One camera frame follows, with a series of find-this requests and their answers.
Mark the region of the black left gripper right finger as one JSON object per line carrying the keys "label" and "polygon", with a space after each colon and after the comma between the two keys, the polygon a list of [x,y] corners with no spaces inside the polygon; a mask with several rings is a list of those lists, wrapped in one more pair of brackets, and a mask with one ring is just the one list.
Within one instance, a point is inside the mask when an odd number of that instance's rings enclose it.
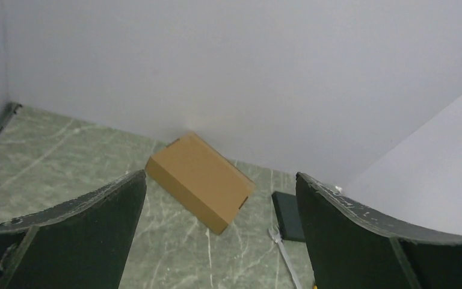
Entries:
{"label": "black left gripper right finger", "polygon": [[305,173],[295,189],[318,288],[462,288],[462,235],[388,216]]}

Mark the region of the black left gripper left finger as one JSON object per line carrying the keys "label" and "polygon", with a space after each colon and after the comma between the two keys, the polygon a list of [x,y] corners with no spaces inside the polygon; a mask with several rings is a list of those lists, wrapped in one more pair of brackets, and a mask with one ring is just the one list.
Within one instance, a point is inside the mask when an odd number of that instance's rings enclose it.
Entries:
{"label": "black left gripper left finger", "polygon": [[0,223],[0,288],[118,288],[146,193],[137,170]]}

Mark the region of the brown cardboard express box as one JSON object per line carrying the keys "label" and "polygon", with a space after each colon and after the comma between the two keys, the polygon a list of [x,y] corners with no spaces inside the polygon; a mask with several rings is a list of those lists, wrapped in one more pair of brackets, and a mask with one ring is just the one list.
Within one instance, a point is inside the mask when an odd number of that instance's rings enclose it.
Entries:
{"label": "brown cardboard express box", "polygon": [[151,155],[145,170],[217,235],[233,222],[255,189],[250,178],[193,132]]}

